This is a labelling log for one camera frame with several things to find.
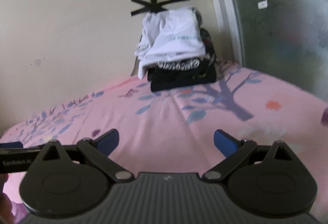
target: pink bedsheet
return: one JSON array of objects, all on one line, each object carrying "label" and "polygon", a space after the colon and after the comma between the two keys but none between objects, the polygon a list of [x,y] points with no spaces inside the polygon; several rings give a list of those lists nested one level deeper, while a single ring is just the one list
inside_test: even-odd
[{"label": "pink bedsheet", "polygon": [[[327,103],[301,89],[237,64],[220,62],[216,83],[151,93],[146,79],[125,82],[54,108],[9,129],[1,142],[25,147],[50,139],[74,144],[111,128],[120,134],[110,158],[140,171],[203,174],[224,159],[213,143],[216,129],[261,145],[284,140],[315,177],[312,214],[328,212]],[[11,174],[4,192],[20,203],[23,173]]]}]

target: wall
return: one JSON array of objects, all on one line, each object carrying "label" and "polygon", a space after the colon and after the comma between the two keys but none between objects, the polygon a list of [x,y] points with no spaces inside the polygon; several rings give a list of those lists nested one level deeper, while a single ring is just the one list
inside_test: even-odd
[{"label": "wall", "polygon": [[[221,54],[212,0],[196,6]],[[143,15],[131,0],[0,0],[0,133],[37,110],[127,78]]]}]

